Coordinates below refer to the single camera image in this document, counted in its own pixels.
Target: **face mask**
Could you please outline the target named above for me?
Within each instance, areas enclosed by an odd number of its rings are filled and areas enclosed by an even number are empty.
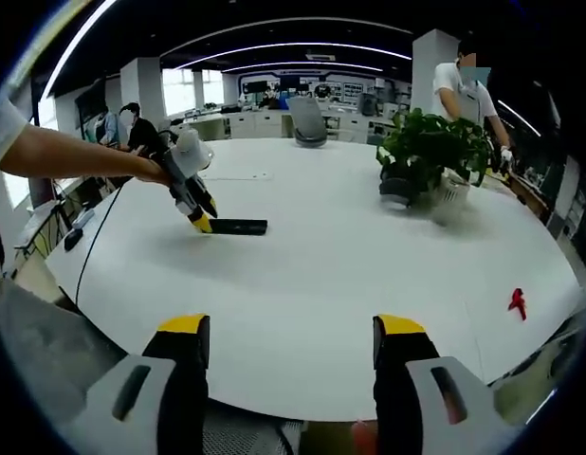
[[[460,75],[462,80],[467,81],[478,81],[486,86],[487,78],[491,68],[484,68],[480,66],[460,66]]]

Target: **column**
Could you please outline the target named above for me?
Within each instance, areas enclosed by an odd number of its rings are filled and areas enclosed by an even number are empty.
[[[158,57],[137,58],[120,70],[122,103],[138,102],[141,116],[157,127],[166,117]]]
[[[194,99],[196,100],[196,109],[205,107],[205,90],[203,88],[202,71],[194,71]]]
[[[434,29],[413,41],[411,109],[428,113],[432,107],[434,68],[457,58],[459,40],[444,31]]]
[[[238,76],[230,73],[222,73],[224,82],[224,104],[236,104],[238,102]]]

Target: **black object on table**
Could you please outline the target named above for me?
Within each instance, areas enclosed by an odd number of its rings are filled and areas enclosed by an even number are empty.
[[[267,231],[267,220],[228,220],[211,219],[213,234],[230,235],[264,235]]]
[[[71,250],[82,238],[82,229],[73,229],[71,230],[64,239],[64,249],[65,251]]]

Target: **black shirt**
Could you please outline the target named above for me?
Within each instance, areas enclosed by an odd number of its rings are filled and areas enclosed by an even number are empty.
[[[147,154],[163,154],[169,150],[164,142],[162,142],[154,125],[145,118],[138,118],[133,128],[131,128],[128,145],[131,150],[136,149],[140,145],[145,145],[148,148]]]

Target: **red toy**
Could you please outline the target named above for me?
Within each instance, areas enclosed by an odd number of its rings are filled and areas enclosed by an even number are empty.
[[[522,320],[526,320],[526,305],[524,303],[524,298],[522,297],[522,291],[519,287],[517,287],[512,293],[512,302],[508,305],[508,311],[514,310],[515,308],[521,312]]]

